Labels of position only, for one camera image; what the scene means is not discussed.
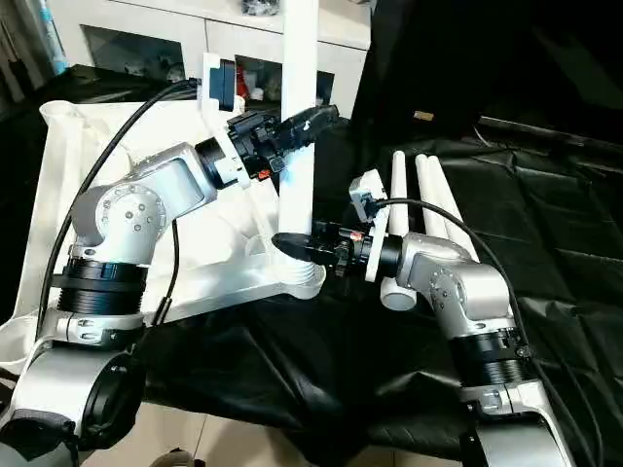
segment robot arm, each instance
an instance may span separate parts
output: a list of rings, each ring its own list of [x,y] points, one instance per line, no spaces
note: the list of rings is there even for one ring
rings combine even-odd
[[[451,349],[459,398],[474,418],[473,431],[461,439],[463,465],[572,467],[501,274],[474,263],[450,240],[385,235],[386,208],[375,207],[385,198],[376,170],[355,180],[350,195],[359,219],[375,222],[373,236],[316,222],[312,236],[278,233],[275,246],[297,259],[334,267],[338,275],[365,269],[366,280],[374,280],[378,270],[426,298]]]
[[[140,302],[157,241],[174,219],[215,201],[238,172],[262,180],[282,170],[288,151],[311,144],[337,118],[335,106],[283,123],[248,112],[228,122],[237,159],[214,139],[182,143],[77,199],[77,240],[53,281],[58,304],[2,415],[0,467],[79,465],[128,433],[145,384],[131,350],[144,331]]]

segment white pipe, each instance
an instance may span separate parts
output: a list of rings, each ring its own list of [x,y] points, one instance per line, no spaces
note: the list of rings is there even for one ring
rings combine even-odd
[[[283,9],[283,120],[315,106],[318,63],[318,0],[284,0]],[[288,155],[280,173],[279,231],[312,231],[314,146]],[[281,280],[302,284],[313,278],[314,265],[279,255]]]
[[[391,166],[391,197],[407,197],[407,167],[405,153],[393,153]],[[409,231],[409,206],[407,204],[393,204],[389,211],[389,233],[405,236]],[[381,282],[381,303],[395,311],[406,311],[413,308],[418,300],[418,294],[404,289],[396,284],[396,279],[385,277]]]
[[[391,197],[407,197],[407,166],[405,153],[393,153],[391,165]],[[389,212],[389,233],[405,236],[409,232],[409,206],[407,204],[393,204]]]
[[[448,185],[446,174],[444,173],[439,159],[436,156],[431,156],[428,158],[428,165],[434,186],[436,188],[436,196],[440,202],[439,206],[462,221],[462,217],[458,211],[457,202],[452,194],[450,185]],[[448,238],[457,245],[465,248],[471,255],[472,260],[478,262],[478,254],[474,249],[474,244],[472,243],[469,235],[449,220],[444,220],[444,222],[446,224]]]
[[[430,163],[426,154],[420,154],[416,157],[416,167],[418,168],[421,200],[440,206],[435,190],[435,181],[430,173]],[[448,231],[446,230],[446,223],[443,217],[428,209],[423,210],[423,216],[428,235],[448,238]]]

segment white frame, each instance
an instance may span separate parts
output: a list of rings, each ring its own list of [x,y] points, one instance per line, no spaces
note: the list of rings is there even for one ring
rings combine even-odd
[[[202,57],[207,52],[202,18],[107,0],[49,0],[49,4],[70,65],[93,66],[81,27],[87,25],[177,42],[186,76],[202,73]]]
[[[208,49],[222,58],[236,55],[283,63],[283,35],[218,21],[205,22]],[[318,70],[334,75],[331,103],[350,118],[366,52],[318,42]]]

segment tile floor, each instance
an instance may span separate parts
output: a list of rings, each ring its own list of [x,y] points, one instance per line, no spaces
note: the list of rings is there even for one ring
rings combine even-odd
[[[207,467],[306,467],[299,452],[278,430],[202,413],[143,404],[132,431],[114,448],[100,450],[85,467],[149,467],[160,455],[181,448]],[[368,448],[349,467],[458,467],[391,449]]]

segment black cloth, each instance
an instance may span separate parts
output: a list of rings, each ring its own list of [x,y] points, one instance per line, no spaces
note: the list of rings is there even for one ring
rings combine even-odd
[[[16,277],[7,306],[17,290],[45,141],[36,106],[52,98],[144,99],[157,87],[78,67],[0,124],[9,182],[21,187],[17,193],[5,187],[0,204],[15,223],[9,266]],[[588,416],[555,348],[597,412],[606,465],[623,465],[621,160],[523,150],[509,141],[487,148],[469,138],[409,139],[399,148],[376,148],[346,124],[323,135],[316,145],[314,217],[356,226],[348,183],[376,166],[389,186],[394,149],[409,157],[410,195],[417,198],[413,156],[439,156],[464,220],[508,270],[546,372],[592,446]],[[421,214],[411,214],[412,229],[421,230]],[[281,428],[321,465],[342,465],[367,444],[459,458],[458,435],[468,425],[448,347],[428,306],[420,300],[410,312],[387,310],[378,285],[356,277],[328,278],[309,301],[277,296],[166,324],[150,332],[138,356],[149,371],[149,400]]]

